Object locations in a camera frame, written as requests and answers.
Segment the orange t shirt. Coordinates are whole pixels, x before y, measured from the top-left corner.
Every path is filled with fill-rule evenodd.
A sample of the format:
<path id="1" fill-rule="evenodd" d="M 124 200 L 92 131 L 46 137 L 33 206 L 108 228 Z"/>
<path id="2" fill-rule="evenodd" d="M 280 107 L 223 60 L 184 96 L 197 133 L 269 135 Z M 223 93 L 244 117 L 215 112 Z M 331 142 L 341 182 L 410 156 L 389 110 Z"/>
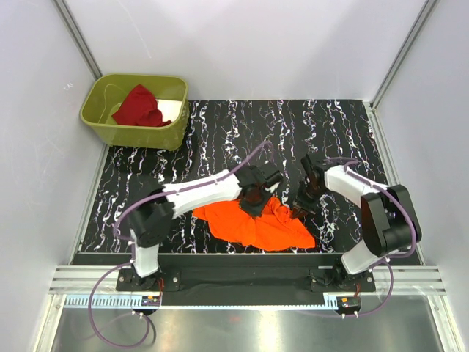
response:
<path id="1" fill-rule="evenodd" d="M 271 197 L 257 217 L 242 210 L 237 200 L 205 205 L 195 209 L 193 215 L 208 223 L 214 237 L 226 242 L 268 252 L 316 246 L 314 236 L 300 219 L 292 217 L 292 211 L 277 197 Z"/>

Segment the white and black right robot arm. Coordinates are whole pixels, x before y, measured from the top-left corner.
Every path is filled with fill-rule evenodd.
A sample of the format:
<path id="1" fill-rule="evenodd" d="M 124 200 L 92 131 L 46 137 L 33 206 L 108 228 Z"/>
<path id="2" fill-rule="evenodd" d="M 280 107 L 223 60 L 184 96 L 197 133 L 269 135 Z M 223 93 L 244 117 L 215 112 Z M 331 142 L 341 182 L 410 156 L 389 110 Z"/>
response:
<path id="1" fill-rule="evenodd" d="M 362 239 L 334 264 L 330 280 L 340 290 L 357 285 L 359 275 L 395 257 L 409 257 L 421 240 L 413 202 L 406 187 L 377 183 L 352 170 L 354 158 L 301 158 L 306 173 L 292 202 L 292 217 L 313 215 L 320 198 L 337 193 L 361 210 Z"/>

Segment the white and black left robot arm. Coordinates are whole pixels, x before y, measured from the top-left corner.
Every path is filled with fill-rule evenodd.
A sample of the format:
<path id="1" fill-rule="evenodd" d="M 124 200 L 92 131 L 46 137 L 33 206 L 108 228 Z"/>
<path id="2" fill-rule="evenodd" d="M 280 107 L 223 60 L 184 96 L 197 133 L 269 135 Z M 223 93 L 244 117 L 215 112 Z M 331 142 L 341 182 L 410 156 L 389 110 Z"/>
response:
<path id="1" fill-rule="evenodd" d="M 133 282 L 142 290 L 158 283 L 158 252 L 168 238 L 172 221 L 184 213 L 218 202 L 238 200 L 241 211 L 261 216 L 283 175 L 270 162 L 244 165 L 185 183 L 158 184 L 147 201 L 132 209 L 128 220 L 133 242 Z"/>

